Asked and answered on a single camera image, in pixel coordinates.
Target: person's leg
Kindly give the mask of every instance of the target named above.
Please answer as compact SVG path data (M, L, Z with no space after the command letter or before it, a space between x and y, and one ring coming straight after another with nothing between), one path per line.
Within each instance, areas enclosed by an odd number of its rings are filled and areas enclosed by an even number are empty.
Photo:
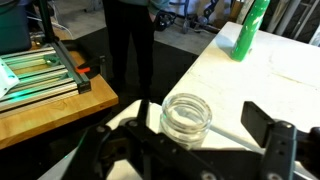
M153 75L153 42L154 25L149 17L147 7L133 6L130 8L130 27L132 39L137 53L140 86L150 87Z
M124 4L117 0L103 0L103 5L114 81L125 83L130 30L127 27Z

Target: white table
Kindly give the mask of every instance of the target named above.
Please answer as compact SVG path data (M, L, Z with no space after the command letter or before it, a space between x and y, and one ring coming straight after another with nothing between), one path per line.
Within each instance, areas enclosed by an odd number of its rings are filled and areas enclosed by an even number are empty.
M208 103L213 115L212 131L203 147L263 152L241 125L244 101L255 102L271 117L291 122L305 132L320 126L320 48L259 31L250 54L243 62L236 62L229 55L241 27L227 23L168 96L191 93ZM139 101L108 125L114 129L121 119L135 117L138 108ZM148 125L155 132L160 113L160 105L151 104ZM70 158L40 179L59 179L61 172L56 170L65 168ZM109 179L139 177L121 161Z

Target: gray floor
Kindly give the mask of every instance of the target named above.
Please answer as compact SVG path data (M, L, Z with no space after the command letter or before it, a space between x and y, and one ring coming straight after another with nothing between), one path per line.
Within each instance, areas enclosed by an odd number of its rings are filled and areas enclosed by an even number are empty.
M52 0L56 9L56 20L60 25L67 27L73 38L79 38L101 28L104 28L105 19L102 9L85 12L90 7L90 0ZM155 40L176 48L199 55L214 38L214 34L207 31L181 33L182 19L176 19L174 25L162 32L155 33Z

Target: glass jar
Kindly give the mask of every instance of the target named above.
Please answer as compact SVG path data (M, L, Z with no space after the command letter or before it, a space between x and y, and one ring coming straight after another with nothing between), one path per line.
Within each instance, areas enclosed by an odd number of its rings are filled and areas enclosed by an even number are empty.
M187 93L166 98L160 132L186 149L199 148L211 125L211 110L204 100Z

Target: wooden workbench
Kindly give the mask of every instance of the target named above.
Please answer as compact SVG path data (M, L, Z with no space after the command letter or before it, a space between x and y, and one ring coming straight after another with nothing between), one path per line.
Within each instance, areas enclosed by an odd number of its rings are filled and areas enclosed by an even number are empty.
M71 55L79 64L77 52ZM0 118L0 149L53 130L118 103L118 96L97 75L91 79L92 91L71 96L31 110Z

